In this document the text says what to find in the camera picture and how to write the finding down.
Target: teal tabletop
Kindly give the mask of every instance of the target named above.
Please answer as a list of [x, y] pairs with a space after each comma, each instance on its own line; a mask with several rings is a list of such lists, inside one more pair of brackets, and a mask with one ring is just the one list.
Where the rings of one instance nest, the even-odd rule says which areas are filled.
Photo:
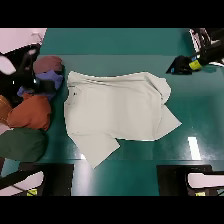
[[[224, 170], [223, 70], [209, 65], [189, 76], [166, 74], [176, 56], [193, 53], [190, 34], [182, 28], [49, 28], [40, 57], [59, 56], [66, 71], [39, 162], [74, 164], [72, 195], [159, 195], [158, 164], [211, 164]], [[92, 169], [66, 133], [70, 71], [93, 76], [147, 71], [166, 78], [172, 89], [166, 105], [182, 125], [155, 142], [118, 140], [120, 148]], [[3, 176], [16, 166], [7, 160]]]

